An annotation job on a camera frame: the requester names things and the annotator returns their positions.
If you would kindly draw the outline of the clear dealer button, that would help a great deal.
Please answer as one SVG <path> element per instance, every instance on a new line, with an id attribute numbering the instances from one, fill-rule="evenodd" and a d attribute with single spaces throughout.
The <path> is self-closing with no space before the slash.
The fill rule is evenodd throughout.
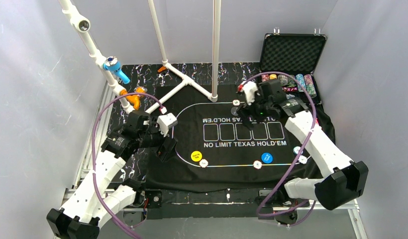
<path id="1" fill-rule="evenodd" d="M 239 107 L 238 107 L 238 106 L 232 107 L 232 108 L 231 108 L 231 114 L 232 114 L 233 116 L 239 116 L 238 110 L 239 110 Z"/>

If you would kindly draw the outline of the yellow big blind button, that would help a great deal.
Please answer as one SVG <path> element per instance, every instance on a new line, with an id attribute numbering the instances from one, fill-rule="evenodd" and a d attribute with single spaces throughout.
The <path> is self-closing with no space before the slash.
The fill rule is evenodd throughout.
<path id="1" fill-rule="evenodd" d="M 203 158 L 203 155 L 202 155 L 202 153 L 200 151 L 196 150 L 196 151 L 193 151 L 191 153 L 191 160 L 193 162 L 200 162 L 202 160 L 202 158 Z"/>

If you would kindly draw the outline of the blue small blind button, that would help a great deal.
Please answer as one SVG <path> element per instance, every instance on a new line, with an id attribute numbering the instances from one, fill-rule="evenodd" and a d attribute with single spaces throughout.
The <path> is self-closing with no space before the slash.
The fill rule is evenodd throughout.
<path id="1" fill-rule="evenodd" d="M 261 161 L 265 164 L 271 164 L 273 162 L 274 158 L 272 156 L 272 154 L 268 153 L 268 152 L 264 152 L 261 155 Z"/>

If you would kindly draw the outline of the white chip edge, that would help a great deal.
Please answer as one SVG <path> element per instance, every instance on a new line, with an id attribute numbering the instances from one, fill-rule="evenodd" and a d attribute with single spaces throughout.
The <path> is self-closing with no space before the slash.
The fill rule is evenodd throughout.
<path id="1" fill-rule="evenodd" d="M 300 155 L 298 158 L 298 162 L 300 164 L 307 164 L 308 158 L 306 156 Z"/>

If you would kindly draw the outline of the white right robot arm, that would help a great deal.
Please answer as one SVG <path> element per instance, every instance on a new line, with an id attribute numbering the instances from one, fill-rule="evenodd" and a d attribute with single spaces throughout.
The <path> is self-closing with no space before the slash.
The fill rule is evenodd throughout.
<path id="1" fill-rule="evenodd" d="M 352 160 L 330 140 L 316 123 L 314 105 L 308 107 L 298 97 L 287 98 L 277 79 L 258 84 L 244 81 L 237 92 L 245 96 L 237 113 L 248 129 L 252 129 L 250 119 L 260 123 L 265 117 L 287 116 L 285 128 L 302 144 L 296 159 L 306 150 L 321 172 L 321 179 L 287 180 L 284 175 L 276 187 L 282 189 L 285 198 L 318 201 L 333 210 L 363 195 L 368 166 Z"/>

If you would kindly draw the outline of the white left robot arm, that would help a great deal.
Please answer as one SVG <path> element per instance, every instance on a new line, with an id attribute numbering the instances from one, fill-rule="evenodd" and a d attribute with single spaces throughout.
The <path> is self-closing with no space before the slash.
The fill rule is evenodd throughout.
<path id="1" fill-rule="evenodd" d="M 102 198 L 113 177 L 140 148 L 155 148 L 157 158 L 168 161 L 178 142 L 169 135 L 169 130 L 177 123 L 172 113 L 153 117 L 132 111 L 124 124 L 106 136 L 94 168 L 78 189 L 59 209 L 51 209 L 47 214 L 53 234 L 60 239 L 96 239 L 112 214 L 133 204 L 136 194 L 144 190 L 140 182 L 126 179 Z"/>

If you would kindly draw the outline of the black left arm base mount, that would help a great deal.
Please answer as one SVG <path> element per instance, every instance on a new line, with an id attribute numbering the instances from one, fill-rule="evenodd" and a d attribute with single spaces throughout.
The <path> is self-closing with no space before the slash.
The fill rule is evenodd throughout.
<path id="1" fill-rule="evenodd" d="M 135 193 L 132 202 L 128 203 L 130 211 L 128 213 L 139 215 L 140 222 L 135 226 L 143 224 L 146 220 L 163 219 L 162 191 L 157 189 L 147 189 L 144 182 L 128 178 L 122 182 L 122 186 L 127 186 Z"/>

